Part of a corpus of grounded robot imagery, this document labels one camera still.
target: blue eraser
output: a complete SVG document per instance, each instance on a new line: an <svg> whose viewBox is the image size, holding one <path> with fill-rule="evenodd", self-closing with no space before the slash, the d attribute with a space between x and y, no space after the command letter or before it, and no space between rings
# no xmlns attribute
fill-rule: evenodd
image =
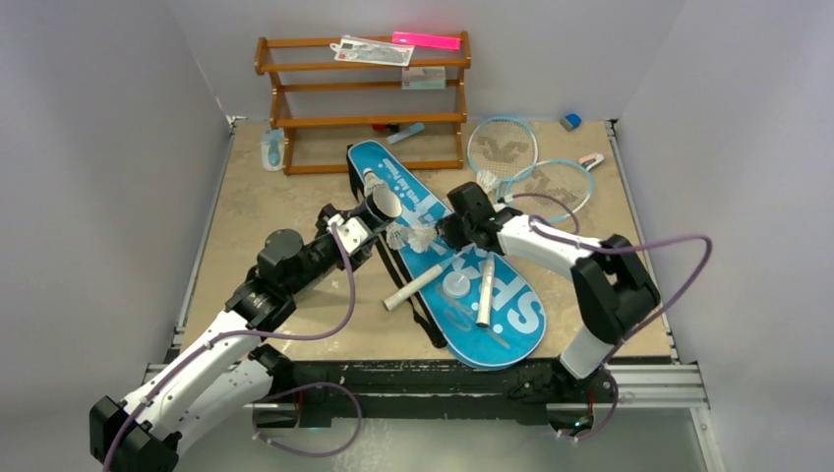
<svg viewBox="0 0 834 472"><path fill-rule="evenodd" d="M559 123L562 124L566 130L573 131L579 127L582 123L582 119L579 118L579 115L570 113L569 115L565 115L565 118L559 120Z"/></svg>

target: racket handle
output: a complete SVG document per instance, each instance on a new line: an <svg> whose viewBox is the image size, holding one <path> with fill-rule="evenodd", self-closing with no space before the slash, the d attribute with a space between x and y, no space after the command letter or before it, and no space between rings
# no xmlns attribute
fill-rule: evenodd
<svg viewBox="0 0 834 472"><path fill-rule="evenodd" d="M603 160L605 160L604 155L600 154L599 152L594 152L593 154L588 154L584 157L580 157L577 162L579 163L579 165L584 167L585 170L590 172L591 169L601 164Z"/></svg>
<svg viewBox="0 0 834 472"><path fill-rule="evenodd" d="M383 305L386 310L393 311L402 302L408 300L411 295L414 295L421 288L425 287L432 280L438 278L446 270L446 267L441 264L432 265L428 270L421 273L419 277L408 282L404 287L400 288L393 295L383 300Z"/></svg>
<svg viewBox="0 0 834 472"><path fill-rule="evenodd" d="M495 278L495 256L490 253L484 262L484 273L481 279L481 299L478 302L478 318L475 324L479 327L490 327L490 313L493 310L493 279Z"/></svg>
<svg viewBox="0 0 834 472"><path fill-rule="evenodd" d="M416 135L417 133L420 133L425 129L426 125L424 125L423 123L414 123L413 125L409 126L408 129L387 137L386 141L388 141L390 145L394 143L399 143L400 141L408 138L409 136Z"/></svg>

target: white wall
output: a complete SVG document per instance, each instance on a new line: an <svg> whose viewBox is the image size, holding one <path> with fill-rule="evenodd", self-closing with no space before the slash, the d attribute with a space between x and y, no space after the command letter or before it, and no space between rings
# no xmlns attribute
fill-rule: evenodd
<svg viewBox="0 0 834 472"><path fill-rule="evenodd" d="M84 470L60 432L170 342L225 119L162 0L3 2L0 64L0 455Z"/></svg>
<svg viewBox="0 0 834 472"><path fill-rule="evenodd" d="M571 110L586 119L619 117L684 3L169 1L226 113L253 118L266 118L269 113L269 80L257 76L253 65L259 36L390 34L394 30L469 31L473 58L466 92L473 118L496 114L553 118ZM297 81L298 76L287 80ZM387 111L384 108L392 101L390 93L362 96L370 104L345 102L344 93L293 94L291 100L297 100L292 105L299 114L320 113L321 103L327 104L330 113L379 113ZM426 94L419 93L399 94L393 100L402 108L419 107L425 99ZM437 106L432 99L429 102Z"/></svg>
<svg viewBox="0 0 834 472"><path fill-rule="evenodd" d="M832 470L834 4L689 1L620 122L650 239L713 262L671 316L732 471ZM666 293L699 248L653 255Z"/></svg>

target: metal frame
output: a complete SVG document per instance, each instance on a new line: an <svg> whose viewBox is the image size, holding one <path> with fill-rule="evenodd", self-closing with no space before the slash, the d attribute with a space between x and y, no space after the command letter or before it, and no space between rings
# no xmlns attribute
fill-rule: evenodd
<svg viewBox="0 0 834 472"><path fill-rule="evenodd" d="M231 132L231 139L229 140L228 150L226 154L226 159L223 166L223 171L219 177L215 193L214 199L212 201L210 207L210 214L212 217L207 221L206 228L203 233L203 237L200 241L199 250L197 257L194 262L194 266L192 268L192 274L189 278L188 289L186 292L185 299L182 304L182 309L180 312L179 317L179 324L175 330L174 338L171 347L169 348L165 361L163 364L149 364L148 369L146 371L145 378L143 382L149 381L153 376L155 376L158 372L160 372L166 365L167 362L173 360L179 353L181 344L184 338L184 331L185 331L185 323L187 321L187 313L189 306L191 304L191 299L194 291L194 285L197 279L197 273L200 268L200 264L203 260L203 254L206 247L206 241L209 237L209 232L211 228L211 222L213 221L213 214L214 210L216 209L217 200L219 198L219 191L222 185L222 180L225 175L225 168L228 163L229 155L231 154L232 146L234 145L234 138L235 138L235 127L236 122L240 119L245 120L244 117L230 117L230 132ZM640 224L639 218L637 216L637 211L634 206L634 201L631 193L631 188L628 184L628 180L626 178L626 170L623 166L622 157L620 154L620 149L617 144L617 137L616 131L614 128L614 122L609 121L606 122L606 130L608 133L609 141L611 143L611 147L614 153L615 161L620 168L620 172L623 179L623 185L625 188L626 199L629 204L629 208L631 211L631 215L634 218L634 223L637 229L637 235L639 236L641 241L644 241L644 236L642 232L642 226ZM652 268L651 261L649 259L649 255L646 254L646 261L647 261L647 268L649 273L651 274L652 278L655 278L655 274ZM618 408L686 408L689 410L692 418L692 424L695 428L696 436L698 438L698 444L701 449L701 453L704 459L704 464L706 470L708 472L725 472L726 468L724 462L721 458L720 450L718 448L718 444L714 435L714 430L712 426L712 421L710 417L710 410L709 410L709 401L706 395L706 390L703 385L703 380L700 374L700 370L696 365L681 365L680 360L678 357L678 351L675 348L674 338L672 336L672 330L669 325L669 321L666 315L663 315L663 323L664 328L666 329L667 335L669 337L670 347L672 348L672 356L671 358L667 358L666 362L670 362L671 365L657 365L658 359L649 359L648 361L650 364L646 365L634 365L631 363L639 362L639 359L628 359L628 358L618 358L615 359L616 364L610 366L610 370L618 383L620 388L620 397L621 400L618 404ZM534 359L532 360L533 364L536 363L544 363L548 362L549 360L543 359ZM390 361L379 361L379 362L343 362L342 364L345 366L345 372L350 370L351 372L359 372L361 374L368 374L373 373L375 371L379 371L381 368L384 367L384 364ZM437 371L445 371L447 366L445 363L449 361L406 361L412 363L414 366L419 366L420 363L425 363L430 369L435 369ZM402 364L402 361L396 361L397 364ZM301 362L298 363L300 365L305 366L305 368L310 368L311 365L315 365L315 362ZM463 392L463 396L467 394L472 396L472 400L478 395L474 392ZM436 398L443 398L444 395L446 397L452 396L460 396L461 392L458 393L447 393L447 394L440 394L437 395L436 393L432 393L433 397ZM365 395L360 392L357 396L365 396L366 399L370 398L368 396L368 392ZM419 392L419 391L411 391L405 393L376 393L371 395L376 398L393 398L393 397L414 397L415 399L418 397L426 397L427 393ZM608 403L603 400L602 402L598 402L597 405L600 408L610 407L610 398L608 399ZM252 404L247 405L250 408L266 408L272 410L282 411L284 409L292 408L292 404L287 403L275 403L275 404ZM559 403L548 403L545 405L545 409L548 413L552 412L562 412L562 411L575 411L575 410L582 410L586 409L587 404L582 402L559 402Z"/></svg>
<svg viewBox="0 0 834 472"><path fill-rule="evenodd" d="M628 206L631 208L631 216L634 218L634 226L637 228L637 236L639 236L640 241L645 242L643 227L640 224L639 217L637 216L637 208L634 206L634 197L631 194L631 186L628 184L628 179L626 178L626 169L623 166L620 146L617 143L617 130L615 129L615 125L616 121L614 120L609 120L605 123L605 128L608 132L608 140L611 143L611 149L614 152L614 159L617 162L617 166L620 168L620 175L622 176L623 187L625 188L625 199L628 200ZM653 279L657 280L653 265L649 259L649 254L645 253L645 257L649 275L651 275ZM669 335L670 346L673 349L673 356L677 360L679 359L678 349L675 347L675 339L672 336L672 327L669 325L669 319L667 318L666 313L663 314L663 325ZM724 465L724 460L721 457L721 450L718 447L718 441L716 440L713 432L714 430L712 427L712 419L710 417L709 401L705 401L704 404L699 407L693 406L689 408L689 414L692 417L692 424L694 425L695 432L697 433L698 445L700 446L701 455L703 456L707 471L725 472L727 469Z"/></svg>
<svg viewBox="0 0 834 472"><path fill-rule="evenodd" d="M550 383L556 359L527 359L509 369L479 371L455 360L409 361L289 361L296 384L342 384L359 399L366 418L388 419L505 419L521 425L553 426L585 414L586 389L597 398L595 407L611 407L614 392L609 378L596 373L580 390L562 390ZM149 381L165 366L151 367ZM697 366L614 364L610 370L620 391L621 408L695 408L707 406ZM290 399L249 405L285 411ZM354 405L329 390L305 394L300 427L329 427L333 418L352 418Z"/></svg>

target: blue marker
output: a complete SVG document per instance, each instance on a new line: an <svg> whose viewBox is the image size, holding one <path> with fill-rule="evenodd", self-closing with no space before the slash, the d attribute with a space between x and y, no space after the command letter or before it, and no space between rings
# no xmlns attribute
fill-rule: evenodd
<svg viewBox="0 0 834 472"><path fill-rule="evenodd" d="M400 131L399 133L397 133L395 135L391 135L391 136L387 137L386 140L388 141L388 143L390 145L392 145L394 143L400 142L400 141L408 138L411 135L416 135L417 133L420 133L421 131L423 131L425 129L426 129L426 125L424 125L423 123L414 123L413 125L409 126L405 130Z"/></svg>

